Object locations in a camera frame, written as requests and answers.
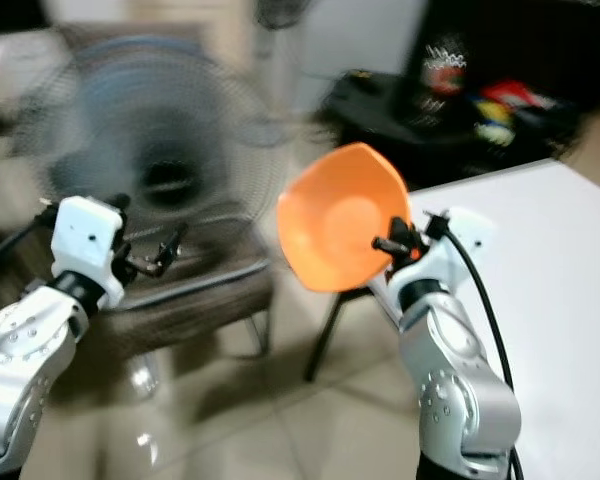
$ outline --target orange bowl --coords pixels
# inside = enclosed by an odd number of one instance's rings
[[[319,292],[366,284],[391,258],[371,248],[392,217],[411,222],[400,174],[363,143],[325,155],[278,199],[280,244],[300,281]]]

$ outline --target black cable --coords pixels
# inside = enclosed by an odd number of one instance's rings
[[[464,261],[469,273],[471,274],[471,278],[473,278],[474,283],[476,284],[476,288],[478,289],[478,293],[480,294],[480,300],[482,300],[482,304],[484,305],[485,312],[487,314],[487,319],[489,320],[489,326],[491,327],[491,332],[493,333],[493,339],[496,343],[496,349],[498,350],[498,357],[500,358],[500,363],[502,364],[502,372],[504,374],[505,383],[511,388],[513,391],[513,378],[511,376],[511,367],[509,366],[509,358],[507,356],[507,351],[504,347],[504,342],[502,341],[502,335],[500,334],[500,327],[498,326],[498,322],[496,320],[496,314],[493,311],[493,307],[491,306],[491,300],[489,300],[489,295],[487,294],[487,289],[482,282],[482,278],[480,278],[480,274],[476,269],[473,260],[469,256],[469,253],[465,250],[465,248],[458,240],[453,232],[449,230],[449,228],[445,228],[442,231],[442,234],[447,237],[455,249],[458,251],[462,260]],[[518,456],[518,452],[516,448],[513,447],[511,449],[511,457],[510,464],[513,468],[513,472],[516,476],[516,480],[524,480],[524,474],[522,473],[522,465],[520,463],[520,457]]]
[[[0,242],[0,257],[2,257],[5,253],[11,250],[16,243],[26,237],[29,233],[31,233],[35,228],[39,225],[37,217],[33,219],[27,226],[21,228],[13,235],[5,238],[2,242]]]

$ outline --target tiled floor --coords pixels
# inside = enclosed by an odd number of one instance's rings
[[[310,141],[316,135],[301,138],[290,175],[324,150]],[[567,161],[600,184],[600,118]],[[271,241],[273,224],[271,215],[263,220]],[[380,307],[370,298],[346,307],[317,382],[306,384],[302,371],[331,297],[304,289],[281,259],[276,275],[268,358],[249,359],[248,331],[234,324],[160,351],[161,388],[137,402],[115,366],[81,350],[54,391],[22,478],[413,478],[417,398]]]

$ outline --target white table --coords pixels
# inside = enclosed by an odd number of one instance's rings
[[[600,480],[600,188],[542,161],[416,192],[412,203],[421,228],[423,210],[456,205],[498,224],[479,270],[522,409],[525,477]],[[458,293],[500,373],[472,281]]]

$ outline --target silver robotic arm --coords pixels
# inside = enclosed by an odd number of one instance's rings
[[[134,258],[122,240],[128,198],[111,203],[120,208],[83,197],[51,206],[55,278],[0,310],[0,478],[18,478],[51,387],[89,319],[118,305],[138,272],[160,276],[177,256],[186,225],[153,260]]]
[[[451,209],[446,217],[449,229],[472,258],[479,259],[493,225],[464,209]],[[469,274],[461,256],[444,237],[432,240],[421,258],[406,264],[400,262],[415,247],[413,241],[389,240],[376,246],[398,259],[387,290],[393,306],[403,312],[401,356],[420,389],[417,479],[510,478],[520,408],[512,389],[489,367],[484,346],[454,296]]]

